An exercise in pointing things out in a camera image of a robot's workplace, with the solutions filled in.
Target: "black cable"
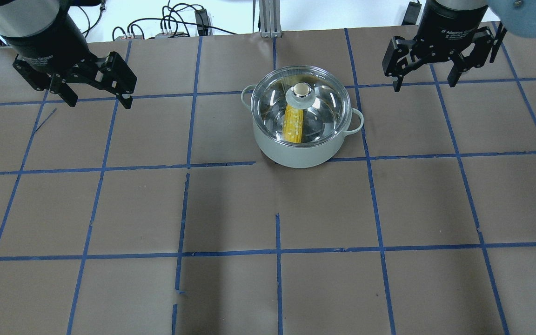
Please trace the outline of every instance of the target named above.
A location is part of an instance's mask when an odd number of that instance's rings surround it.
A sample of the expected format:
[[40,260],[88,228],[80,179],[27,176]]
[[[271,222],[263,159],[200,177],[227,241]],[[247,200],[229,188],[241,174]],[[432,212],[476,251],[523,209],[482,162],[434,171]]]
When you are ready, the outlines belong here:
[[[168,15],[164,15],[164,9],[169,9],[170,12]],[[183,17],[181,17],[181,14],[178,13],[178,11],[173,11],[173,9],[171,7],[168,7],[168,6],[162,6],[162,18],[164,19],[165,17],[169,17],[169,18],[173,18],[173,16],[171,15],[171,13],[176,13],[177,16],[179,17],[179,19],[181,19],[181,22],[183,22]],[[189,29],[187,26],[183,25],[183,27],[185,27],[185,31],[187,32],[187,34],[189,35]],[[177,21],[175,21],[175,32],[177,32],[177,30],[179,30],[179,23]]]
[[102,18],[102,12],[103,12],[103,11],[104,11],[104,7],[101,6],[101,7],[99,8],[98,18],[96,19],[94,25],[92,25],[92,27],[89,27],[88,30],[85,31],[85,33],[86,33],[86,36],[85,36],[85,37],[87,37],[87,36],[88,36],[88,33],[89,33],[89,32],[90,32],[96,25],[98,25],[98,23],[101,21],[101,18]]
[[134,37],[136,37],[136,34],[134,33],[134,26],[138,27],[138,29],[142,32],[142,40],[146,40],[146,39],[144,38],[144,30],[143,30],[142,27],[140,27],[139,25],[136,25],[136,24],[132,25],[132,35],[133,35]]
[[[174,13],[176,13],[177,16],[179,16],[179,19],[181,19],[181,21],[177,21],[177,20],[175,20],[175,18],[172,17],[172,15],[165,15],[165,16],[163,17],[163,19],[166,19],[167,17],[168,17],[169,19],[173,19],[172,22],[175,22],[175,30],[174,30],[174,31],[177,32],[177,30],[179,30],[179,23],[180,23],[180,22],[181,22],[181,23],[183,22],[183,17],[181,17],[181,15],[180,15],[179,13],[177,13],[177,12],[174,12]],[[188,27],[187,27],[185,24],[183,25],[183,27],[185,28],[185,32],[186,32],[189,36],[191,36],[191,35],[189,34],[189,29],[188,29]]]
[[212,29],[219,30],[221,32],[226,32],[227,34],[233,34],[233,35],[237,34],[237,33],[234,33],[234,32],[230,32],[229,30],[225,30],[223,28],[218,28],[218,27],[214,27],[214,26],[202,25],[202,24],[191,23],[191,22],[176,21],[176,20],[172,20],[172,19],[160,19],[158,17],[144,17],[142,19],[137,19],[137,20],[132,21],[132,23],[130,23],[128,26],[131,26],[136,22],[145,21],[145,20],[159,20],[159,21],[167,20],[167,21],[170,21],[170,22],[179,22],[182,25],[192,25],[192,26],[198,26],[198,27],[204,27],[204,28],[212,28]]
[[115,40],[115,30],[117,30],[117,29],[121,30],[121,32],[123,33],[123,36],[125,36],[125,30],[123,30],[123,28],[115,27],[115,28],[113,28],[113,34],[112,34],[113,40]]
[[81,6],[76,6],[76,7],[77,7],[77,8],[80,8],[80,10],[81,10],[81,11],[84,13],[84,15],[86,16],[86,19],[87,19],[87,21],[88,21],[88,29],[85,30],[85,31],[83,32],[83,34],[87,34],[87,36],[88,36],[88,30],[91,29],[91,26],[90,26],[90,17],[89,17],[88,14],[86,13],[86,11],[85,11],[83,8],[81,8]]

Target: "corn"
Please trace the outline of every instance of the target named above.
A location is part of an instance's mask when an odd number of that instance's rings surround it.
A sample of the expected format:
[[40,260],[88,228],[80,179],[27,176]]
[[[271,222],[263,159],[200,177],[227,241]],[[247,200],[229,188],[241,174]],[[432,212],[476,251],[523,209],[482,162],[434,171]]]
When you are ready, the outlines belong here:
[[301,143],[303,134],[303,110],[287,105],[285,119],[282,124],[282,133],[285,141]]

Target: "white pot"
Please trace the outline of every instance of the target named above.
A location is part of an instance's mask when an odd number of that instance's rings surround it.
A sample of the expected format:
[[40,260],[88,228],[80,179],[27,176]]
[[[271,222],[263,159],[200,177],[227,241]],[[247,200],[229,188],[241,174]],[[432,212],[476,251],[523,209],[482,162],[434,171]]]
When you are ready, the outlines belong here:
[[[253,117],[255,142],[257,142],[262,152],[276,163],[288,166],[290,168],[310,168],[312,166],[322,164],[323,162],[332,158],[332,156],[334,156],[341,148],[344,138],[348,135],[359,132],[363,127],[362,113],[359,112],[359,110],[349,106],[348,93],[342,84],[340,87],[342,87],[342,89],[338,90],[338,94],[343,97],[343,100],[347,101],[346,106],[349,114],[355,114],[359,117],[360,124],[358,127],[349,130],[348,128],[351,125],[351,116],[345,115],[344,117],[341,117],[343,123],[340,125],[340,127],[337,127],[337,130],[328,136],[328,138],[326,138],[324,141],[315,143],[315,145],[312,143],[304,143],[304,146],[300,146],[290,142],[279,141],[276,138],[269,136],[265,131],[260,129],[258,120],[256,117]],[[256,85],[249,85],[241,93],[241,102],[252,114],[254,114],[253,108],[244,100],[244,95],[250,89],[255,88]]]

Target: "pot handle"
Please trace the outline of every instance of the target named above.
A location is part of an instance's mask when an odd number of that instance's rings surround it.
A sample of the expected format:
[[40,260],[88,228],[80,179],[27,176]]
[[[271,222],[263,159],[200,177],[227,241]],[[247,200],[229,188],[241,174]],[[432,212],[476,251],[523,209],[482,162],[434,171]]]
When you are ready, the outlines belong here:
[[361,130],[361,127],[363,127],[363,113],[359,112],[359,110],[357,110],[355,108],[351,108],[351,112],[353,112],[353,114],[359,116],[359,127],[356,127],[352,131],[343,131],[342,134],[344,136],[349,136],[349,135],[355,134],[356,132]]
[[244,96],[245,96],[245,94],[247,93],[248,90],[254,89],[254,88],[255,88],[255,84],[254,85],[248,85],[245,89],[243,89],[243,91],[241,91],[241,103],[243,104],[243,106],[246,106],[247,109],[249,109],[250,112],[251,112],[251,105],[248,104],[247,102],[245,102]]

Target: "cooking pot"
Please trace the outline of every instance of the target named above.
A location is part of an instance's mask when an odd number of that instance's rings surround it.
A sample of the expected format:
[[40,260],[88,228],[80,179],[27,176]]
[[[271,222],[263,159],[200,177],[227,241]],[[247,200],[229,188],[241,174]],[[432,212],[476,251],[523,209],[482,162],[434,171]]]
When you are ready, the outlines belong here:
[[[244,96],[250,89],[251,104]],[[241,92],[241,102],[253,116],[255,142],[268,158],[290,168],[310,168],[329,160],[344,138],[363,127],[363,115],[351,108],[344,85],[332,74],[315,66],[287,66],[270,72],[257,85]],[[283,130],[291,108],[302,111],[299,140],[288,141]],[[349,130],[351,116],[360,125]]]

